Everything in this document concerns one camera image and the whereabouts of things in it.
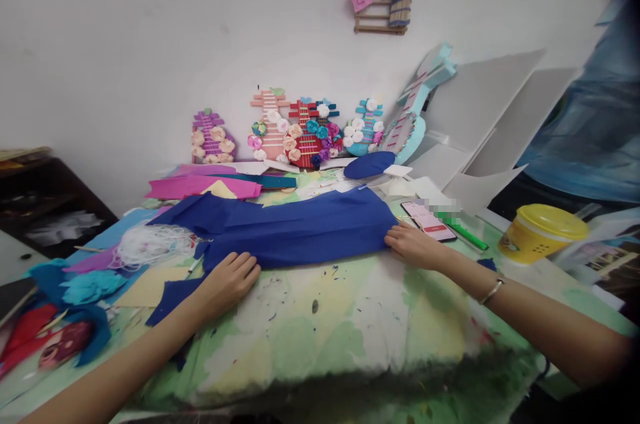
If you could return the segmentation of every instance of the phone screen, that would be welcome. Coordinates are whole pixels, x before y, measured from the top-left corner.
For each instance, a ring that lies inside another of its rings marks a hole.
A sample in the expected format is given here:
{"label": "phone screen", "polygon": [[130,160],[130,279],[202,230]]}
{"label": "phone screen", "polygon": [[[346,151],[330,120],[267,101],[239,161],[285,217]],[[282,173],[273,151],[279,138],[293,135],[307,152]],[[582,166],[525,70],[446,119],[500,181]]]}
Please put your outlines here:
{"label": "phone screen", "polygon": [[446,225],[442,224],[440,219],[430,213],[424,205],[414,202],[406,202],[402,203],[401,206],[407,214],[411,216],[414,222],[418,224],[418,227],[436,241],[444,242],[457,239],[457,236],[453,231]]}

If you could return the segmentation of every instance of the white paper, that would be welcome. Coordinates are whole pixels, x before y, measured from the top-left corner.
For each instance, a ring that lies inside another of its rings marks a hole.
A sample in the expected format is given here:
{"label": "white paper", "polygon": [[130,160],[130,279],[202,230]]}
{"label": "white paper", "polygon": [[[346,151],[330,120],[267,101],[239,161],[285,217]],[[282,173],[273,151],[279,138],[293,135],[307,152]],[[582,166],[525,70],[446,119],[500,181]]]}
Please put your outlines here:
{"label": "white paper", "polygon": [[491,200],[498,195],[507,184],[515,179],[526,166],[518,167],[499,174],[484,177],[474,177],[466,174],[456,175],[445,187],[444,194],[456,199],[469,215],[476,215],[489,205]]}

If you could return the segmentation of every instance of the bracelet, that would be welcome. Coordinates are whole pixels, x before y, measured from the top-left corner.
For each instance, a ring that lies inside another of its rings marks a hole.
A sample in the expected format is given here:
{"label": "bracelet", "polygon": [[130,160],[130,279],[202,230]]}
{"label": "bracelet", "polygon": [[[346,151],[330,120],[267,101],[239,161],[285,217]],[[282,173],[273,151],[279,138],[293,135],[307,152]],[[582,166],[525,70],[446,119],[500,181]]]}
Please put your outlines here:
{"label": "bracelet", "polygon": [[498,279],[495,287],[489,292],[489,294],[487,294],[485,296],[484,299],[482,300],[478,300],[478,304],[480,305],[485,305],[487,303],[488,300],[490,300],[490,298],[493,297],[494,294],[496,294],[496,292],[498,292],[498,289],[500,289],[500,286],[502,286],[502,284],[504,284],[505,282],[502,279]]}

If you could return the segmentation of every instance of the pink paper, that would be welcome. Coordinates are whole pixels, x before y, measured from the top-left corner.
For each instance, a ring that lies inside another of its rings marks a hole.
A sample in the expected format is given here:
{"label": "pink paper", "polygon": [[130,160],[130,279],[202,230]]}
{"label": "pink paper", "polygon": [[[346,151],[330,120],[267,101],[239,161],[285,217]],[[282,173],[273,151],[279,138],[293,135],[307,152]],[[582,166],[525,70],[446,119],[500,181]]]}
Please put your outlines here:
{"label": "pink paper", "polygon": [[145,197],[156,199],[184,199],[186,196],[200,194],[216,181],[222,181],[238,199],[250,199],[260,195],[262,186],[249,181],[230,179],[228,177],[182,175],[150,181],[151,192]]}

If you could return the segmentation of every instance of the paper scrap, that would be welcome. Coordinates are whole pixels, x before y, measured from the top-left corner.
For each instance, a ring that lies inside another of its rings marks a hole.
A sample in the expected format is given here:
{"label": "paper scrap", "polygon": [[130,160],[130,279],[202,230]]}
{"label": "paper scrap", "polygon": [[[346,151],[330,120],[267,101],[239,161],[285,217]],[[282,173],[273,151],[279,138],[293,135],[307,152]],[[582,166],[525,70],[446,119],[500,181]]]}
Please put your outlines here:
{"label": "paper scrap", "polygon": [[188,267],[152,267],[142,274],[114,305],[120,307],[156,307],[162,299],[166,281],[182,281]]}

